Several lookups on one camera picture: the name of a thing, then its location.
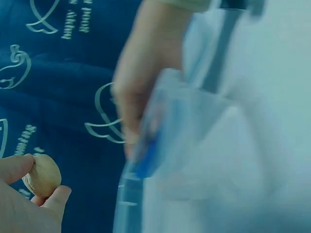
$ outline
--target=white wall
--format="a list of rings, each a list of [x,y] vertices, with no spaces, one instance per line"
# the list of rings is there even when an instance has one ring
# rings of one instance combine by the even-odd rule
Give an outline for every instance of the white wall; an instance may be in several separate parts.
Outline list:
[[[311,1],[268,0],[247,50],[259,80],[297,152],[311,152]]]

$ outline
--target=white whale outline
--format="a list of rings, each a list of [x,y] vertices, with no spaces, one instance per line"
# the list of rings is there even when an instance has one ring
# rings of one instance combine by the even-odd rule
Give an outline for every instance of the white whale outline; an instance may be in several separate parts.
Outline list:
[[[32,62],[31,62],[30,57],[24,51],[19,50],[19,45],[11,45],[10,50],[11,50],[10,60],[11,60],[11,62],[17,63],[17,64],[4,67],[4,68],[0,69],[0,72],[5,70],[5,69],[19,67],[22,64],[24,64],[25,62],[27,64],[27,67],[26,67],[26,70],[25,70],[24,74],[22,75],[22,77],[15,84],[14,84],[14,80],[16,77],[11,77],[10,79],[1,79],[0,83],[9,82],[9,84],[7,87],[0,87],[0,89],[12,89],[12,88],[18,86],[21,82],[23,82],[25,80],[25,78],[29,74],[29,71],[30,71],[31,66],[32,66]]]
[[[86,130],[95,137],[99,137],[99,138],[107,138],[107,140],[114,142],[114,143],[118,143],[118,144],[123,144],[125,143],[125,141],[122,138],[122,133],[114,126],[117,123],[121,122],[121,119],[117,119],[113,122],[110,121],[110,119],[108,118],[107,114],[104,113],[104,110],[101,106],[101,102],[100,102],[100,97],[101,97],[101,93],[102,91],[107,88],[108,86],[110,86],[112,83],[107,83],[105,85],[103,85],[102,87],[100,87],[95,94],[95,107],[97,109],[97,111],[99,112],[99,114],[101,115],[102,119],[104,120],[105,124],[92,124],[89,122],[84,123]],[[96,133],[93,129],[93,127],[109,127],[112,132],[114,132],[116,134],[116,136],[118,138],[120,138],[121,140],[117,140],[115,138],[113,138],[110,134],[105,134],[105,135],[100,135],[98,133]]]
[[[39,13],[39,11],[37,10],[36,6],[35,6],[35,0],[30,0],[30,8],[34,14],[34,16],[38,19],[37,22],[35,23],[27,23],[26,26],[27,28],[34,32],[34,33],[45,33],[45,34],[54,34],[56,32],[58,32],[58,29],[56,29],[55,27],[53,27],[51,24],[49,24],[46,20],[48,19],[48,17],[50,17],[50,15],[54,12],[54,10],[56,9],[57,5],[59,4],[60,0],[55,0],[55,2],[53,3],[53,5],[51,6],[51,8],[48,10],[48,12],[42,17]],[[39,25],[39,24],[43,24],[44,26],[46,26],[50,31],[47,31],[46,29],[34,29],[33,26],[35,25]]]
[[[8,124],[8,120],[3,118],[0,119],[0,123],[2,122],[3,127],[0,126],[0,131],[3,131],[3,136],[2,136],[2,143],[1,143],[1,147],[0,147],[0,159],[3,158],[4,156],[4,151],[6,148],[6,143],[7,143],[7,139],[8,139],[8,129],[9,129],[9,124]]]

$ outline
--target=blue blanket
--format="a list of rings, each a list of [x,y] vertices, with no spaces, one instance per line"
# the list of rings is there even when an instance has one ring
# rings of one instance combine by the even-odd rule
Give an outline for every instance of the blue blanket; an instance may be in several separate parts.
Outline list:
[[[0,1],[0,157],[58,163],[72,188],[63,232],[112,232],[124,154],[110,82],[139,3]]]

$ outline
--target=plastic bag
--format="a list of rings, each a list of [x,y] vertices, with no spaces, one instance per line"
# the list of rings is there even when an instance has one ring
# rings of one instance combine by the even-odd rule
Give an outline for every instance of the plastic bag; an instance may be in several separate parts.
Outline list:
[[[166,70],[124,169],[114,233],[247,232],[266,186],[239,105]]]

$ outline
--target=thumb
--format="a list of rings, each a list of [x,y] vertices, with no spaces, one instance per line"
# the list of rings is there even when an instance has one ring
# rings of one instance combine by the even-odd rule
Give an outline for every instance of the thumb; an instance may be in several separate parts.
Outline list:
[[[33,165],[34,158],[30,154],[0,159],[0,180],[7,184],[14,183],[30,172]]]
[[[45,201],[42,207],[54,212],[59,220],[63,220],[65,206],[71,194],[71,189],[67,186],[59,186],[54,193]]]

